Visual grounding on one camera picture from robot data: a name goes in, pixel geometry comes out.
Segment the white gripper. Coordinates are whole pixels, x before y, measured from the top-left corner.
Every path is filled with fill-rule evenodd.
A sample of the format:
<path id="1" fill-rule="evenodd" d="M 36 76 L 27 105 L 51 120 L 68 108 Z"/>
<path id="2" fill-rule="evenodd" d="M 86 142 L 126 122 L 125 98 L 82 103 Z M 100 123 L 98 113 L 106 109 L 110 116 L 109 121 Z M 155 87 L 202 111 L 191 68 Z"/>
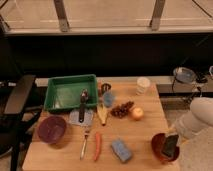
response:
<path id="1" fill-rule="evenodd" d="M 171 125 L 166 133 L 166 138 L 172 142 L 173 144 L 175 144 L 176 146 L 180 146 L 181 145 L 181 135 L 178 132 L 178 130 L 176 129 L 176 127 L 174 125 Z"/>

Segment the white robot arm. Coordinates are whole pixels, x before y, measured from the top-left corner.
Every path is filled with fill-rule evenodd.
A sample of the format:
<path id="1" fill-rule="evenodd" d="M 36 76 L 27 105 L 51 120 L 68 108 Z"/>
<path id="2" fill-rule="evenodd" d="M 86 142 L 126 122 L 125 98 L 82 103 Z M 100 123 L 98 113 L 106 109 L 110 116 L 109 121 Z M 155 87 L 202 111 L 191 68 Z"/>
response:
<path id="1" fill-rule="evenodd" d="M 198 97 L 190 103 L 190 111 L 169 127 L 166 136 L 178 135 L 178 144 L 182 144 L 207 127 L 213 127 L 213 98 Z"/>

